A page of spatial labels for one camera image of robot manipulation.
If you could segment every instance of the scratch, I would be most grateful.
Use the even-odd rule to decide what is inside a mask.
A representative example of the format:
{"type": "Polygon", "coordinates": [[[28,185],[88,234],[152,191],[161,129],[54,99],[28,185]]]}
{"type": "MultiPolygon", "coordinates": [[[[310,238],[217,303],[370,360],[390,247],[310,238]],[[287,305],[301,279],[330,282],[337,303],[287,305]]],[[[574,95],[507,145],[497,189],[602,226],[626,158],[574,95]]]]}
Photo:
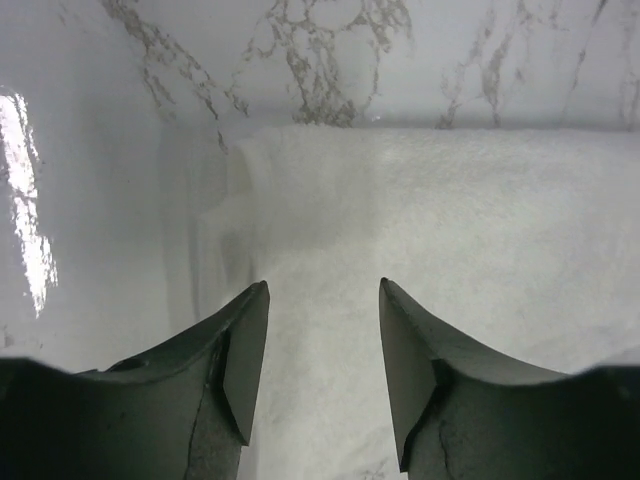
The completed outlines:
{"type": "Polygon", "coordinates": [[[438,427],[438,440],[440,441],[440,448],[442,449],[442,455],[444,456],[444,468],[447,472],[447,478],[449,480],[456,480],[453,472],[451,471],[451,458],[449,456],[449,445],[445,439],[444,429],[447,426],[447,422],[440,423],[438,427]]]}
{"type": "Polygon", "coordinates": [[[207,373],[207,378],[204,384],[202,385],[202,393],[200,394],[200,400],[198,401],[198,408],[196,409],[196,414],[193,419],[193,424],[191,425],[191,433],[189,435],[189,446],[187,447],[187,467],[185,468],[183,480],[187,480],[189,478],[189,473],[191,469],[192,463],[192,452],[193,452],[193,442],[196,435],[196,430],[198,427],[198,420],[200,417],[200,411],[202,410],[202,405],[204,403],[205,395],[211,394],[211,381],[213,380],[213,376],[218,366],[218,362],[220,361],[221,350],[219,345],[214,347],[213,353],[211,354],[211,358],[209,360],[209,372],[207,373]]]}

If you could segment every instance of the marble wall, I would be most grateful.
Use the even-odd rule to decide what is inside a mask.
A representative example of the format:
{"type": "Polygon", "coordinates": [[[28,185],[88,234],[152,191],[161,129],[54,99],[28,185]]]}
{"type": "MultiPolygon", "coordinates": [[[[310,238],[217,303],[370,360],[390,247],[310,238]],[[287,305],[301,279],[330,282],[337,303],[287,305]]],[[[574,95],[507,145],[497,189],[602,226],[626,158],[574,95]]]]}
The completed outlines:
{"type": "Polygon", "coordinates": [[[102,2],[169,116],[638,128],[637,0],[102,2]]]}
{"type": "Polygon", "coordinates": [[[104,365],[211,313],[198,218],[226,195],[229,147],[262,125],[637,131],[639,12],[640,0],[0,0],[0,353],[104,365]],[[16,180],[18,157],[33,185],[16,180]]]}

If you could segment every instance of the glossy white wall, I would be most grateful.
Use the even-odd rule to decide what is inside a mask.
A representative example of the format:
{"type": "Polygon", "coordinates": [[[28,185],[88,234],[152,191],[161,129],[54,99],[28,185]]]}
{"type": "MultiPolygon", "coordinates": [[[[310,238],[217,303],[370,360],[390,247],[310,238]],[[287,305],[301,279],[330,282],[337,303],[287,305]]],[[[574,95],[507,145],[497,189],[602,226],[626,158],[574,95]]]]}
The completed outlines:
{"type": "Polygon", "coordinates": [[[0,2],[0,350],[70,370],[172,331],[163,125],[127,38],[85,3],[0,2]]]}

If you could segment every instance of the white towel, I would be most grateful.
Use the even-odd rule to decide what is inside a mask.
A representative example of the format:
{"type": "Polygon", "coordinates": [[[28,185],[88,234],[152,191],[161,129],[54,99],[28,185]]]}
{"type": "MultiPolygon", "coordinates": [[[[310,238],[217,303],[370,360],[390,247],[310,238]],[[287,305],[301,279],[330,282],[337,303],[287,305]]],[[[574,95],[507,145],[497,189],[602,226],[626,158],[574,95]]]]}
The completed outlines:
{"type": "Polygon", "coordinates": [[[400,478],[382,276],[548,368],[640,343],[638,135],[273,128],[228,173],[203,218],[205,291],[264,278],[272,298],[242,480],[400,478]]]}

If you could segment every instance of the gray marble vein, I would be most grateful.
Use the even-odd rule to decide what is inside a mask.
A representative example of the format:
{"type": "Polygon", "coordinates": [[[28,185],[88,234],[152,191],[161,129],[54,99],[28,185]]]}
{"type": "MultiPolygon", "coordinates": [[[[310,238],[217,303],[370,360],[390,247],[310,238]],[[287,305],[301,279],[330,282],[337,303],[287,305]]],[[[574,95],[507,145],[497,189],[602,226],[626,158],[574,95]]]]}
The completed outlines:
{"type": "Polygon", "coordinates": [[[475,100],[483,100],[489,104],[493,125],[500,127],[502,109],[527,80],[534,26],[541,25],[551,30],[560,30],[557,17],[561,6],[562,1],[555,0],[551,3],[550,12],[547,15],[536,15],[525,0],[516,0],[506,29],[499,30],[496,28],[498,11],[496,2],[493,0],[478,25],[476,37],[467,58],[459,62],[451,74],[442,76],[441,91],[449,100],[449,105],[446,112],[440,116],[436,127],[453,128],[458,109],[475,100]],[[517,66],[509,78],[505,78],[503,63],[510,53],[516,36],[524,40],[525,54],[518,59],[517,66]],[[491,50],[488,45],[495,43],[496,40],[498,40],[498,46],[491,50]],[[465,77],[471,69],[480,70],[481,91],[464,98],[465,77]]]}
{"type": "Polygon", "coordinates": [[[241,65],[234,73],[236,81],[244,73],[247,64],[283,55],[293,77],[294,89],[301,100],[293,118],[300,123],[350,126],[353,120],[371,103],[378,91],[379,63],[381,55],[392,47],[392,35],[403,35],[412,40],[412,24],[404,0],[358,0],[359,11],[337,28],[321,24],[314,17],[315,8],[331,5],[342,15],[340,2],[335,0],[276,0],[275,4],[258,21],[256,30],[267,25],[271,32],[270,45],[259,48],[256,38],[251,38],[242,54],[241,65]],[[301,15],[292,18],[291,8],[302,9],[301,15]],[[358,32],[366,35],[372,49],[375,65],[373,82],[363,104],[349,98],[339,88],[341,69],[336,59],[336,36],[341,32],[358,32]]]}
{"type": "Polygon", "coordinates": [[[77,12],[70,10],[63,2],[60,2],[58,6],[60,7],[60,11],[56,13],[56,16],[58,17],[58,20],[60,20],[62,25],[67,26],[68,18],[73,19],[78,24],[82,24],[80,15],[78,15],[77,12]]]}
{"type": "Polygon", "coordinates": [[[573,92],[578,86],[578,81],[580,79],[580,71],[582,70],[582,64],[587,58],[587,48],[589,47],[589,43],[591,42],[591,35],[593,33],[593,29],[598,23],[598,20],[600,19],[600,15],[602,15],[602,11],[604,10],[604,7],[607,5],[607,3],[608,3],[608,0],[596,0],[595,12],[591,19],[591,27],[589,28],[589,33],[587,34],[587,38],[584,42],[584,46],[582,47],[582,50],[580,50],[580,54],[578,55],[578,62],[573,72],[573,81],[571,82],[571,88],[567,93],[567,98],[564,103],[564,108],[562,109],[561,123],[564,122],[567,116],[567,111],[569,109],[569,103],[571,101],[571,97],[573,95],[573,92]]]}
{"type": "MultiPolygon", "coordinates": [[[[101,0],[107,14],[120,22],[129,36],[144,47],[142,61],[142,80],[151,93],[158,111],[165,117],[175,118],[172,106],[176,101],[171,89],[163,82],[159,67],[178,72],[202,104],[218,120],[219,112],[215,104],[224,96],[232,108],[248,115],[247,103],[231,89],[222,88],[209,72],[185,50],[182,45],[158,25],[146,22],[134,9],[135,0],[101,0]]],[[[226,153],[222,133],[218,131],[218,145],[226,153]]]]}
{"type": "Polygon", "coordinates": [[[625,69],[620,82],[619,117],[623,127],[633,131],[638,121],[638,104],[640,103],[640,72],[634,69],[631,56],[631,43],[633,42],[637,27],[640,2],[624,0],[624,7],[620,23],[622,26],[622,56],[625,69]]]}

